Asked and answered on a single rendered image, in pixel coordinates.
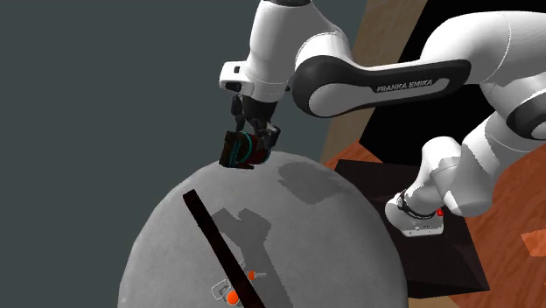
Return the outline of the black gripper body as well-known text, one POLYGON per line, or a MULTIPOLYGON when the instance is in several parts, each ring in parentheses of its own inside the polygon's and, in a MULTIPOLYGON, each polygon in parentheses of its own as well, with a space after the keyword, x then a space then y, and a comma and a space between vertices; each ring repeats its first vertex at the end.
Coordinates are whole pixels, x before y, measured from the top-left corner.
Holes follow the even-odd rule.
POLYGON ((267 126, 277 107, 276 101, 257 101, 249 96, 243 96, 241 103, 245 119, 255 130, 260 130, 267 126))

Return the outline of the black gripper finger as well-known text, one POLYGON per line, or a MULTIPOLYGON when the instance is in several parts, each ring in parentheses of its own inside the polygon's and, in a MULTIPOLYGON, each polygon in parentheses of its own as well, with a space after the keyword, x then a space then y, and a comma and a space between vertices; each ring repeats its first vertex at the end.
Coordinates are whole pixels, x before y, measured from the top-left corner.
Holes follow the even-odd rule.
POLYGON ((261 149, 271 150, 277 144, 281 130, 272 123, 266 123, 263 127, 255 129, 258 137, 258 145, 261 149))
POLYGON ((230 112, 235 119, 235 130, 237 132, 243 131, 246 123, 246 116, 243 112, 242 96, 240 94, 237 94, 232 98, 230 112))

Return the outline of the long black bar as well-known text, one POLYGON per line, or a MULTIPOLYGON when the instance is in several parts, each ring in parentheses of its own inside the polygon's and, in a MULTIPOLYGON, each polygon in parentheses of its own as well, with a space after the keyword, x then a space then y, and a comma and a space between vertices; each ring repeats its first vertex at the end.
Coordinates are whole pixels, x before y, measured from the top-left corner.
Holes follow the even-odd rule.
POLYGON ((245 308, 266 308, 195 190, 183 195, 185 204, 208 240, 227 278, 245 308))

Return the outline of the round grey table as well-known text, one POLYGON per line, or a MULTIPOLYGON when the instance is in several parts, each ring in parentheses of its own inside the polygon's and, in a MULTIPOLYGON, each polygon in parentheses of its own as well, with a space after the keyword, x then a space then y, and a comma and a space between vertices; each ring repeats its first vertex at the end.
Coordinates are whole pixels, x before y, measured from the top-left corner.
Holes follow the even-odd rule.
POLYGON ((253 170, 211 163, 172 189, 136 238, 117 308, 245 308, 216 301, 227 275, 184 202, 195 190, 266 308, 408 308, 380 215, 338 173, 273 152, 253 170))

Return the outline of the grey tool with orange knobs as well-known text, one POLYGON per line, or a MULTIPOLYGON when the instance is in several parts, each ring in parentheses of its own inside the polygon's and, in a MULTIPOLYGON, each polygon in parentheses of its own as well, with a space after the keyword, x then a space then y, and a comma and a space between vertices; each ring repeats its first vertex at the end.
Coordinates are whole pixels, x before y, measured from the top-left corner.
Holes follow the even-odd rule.
MULTIPOLYGON (((247 270, 244 274, 251 284, 255 280, 264 278, 268 275, 266 272, 256 272, 254 270, 247 270)), ((227 277, 213 285, 211 287, 211 293, 216 301, 224 301, 230 306, 237 306, 242 303, 239 295, 235 291, 235 287, 227 277)))

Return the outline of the dark robot stand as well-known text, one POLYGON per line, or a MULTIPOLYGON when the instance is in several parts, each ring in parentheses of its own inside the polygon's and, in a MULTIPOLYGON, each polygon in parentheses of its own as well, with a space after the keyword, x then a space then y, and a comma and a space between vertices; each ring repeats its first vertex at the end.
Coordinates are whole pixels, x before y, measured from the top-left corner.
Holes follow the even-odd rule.
POLYGON ((383 220, 400 256, 409 297, 490 290, 464 218, 445 209, 443 233, 421 237, 406 237, 388 222, 385 204, 412 184, 416 166, 341 159, 335 171, 360 190, 383 220))

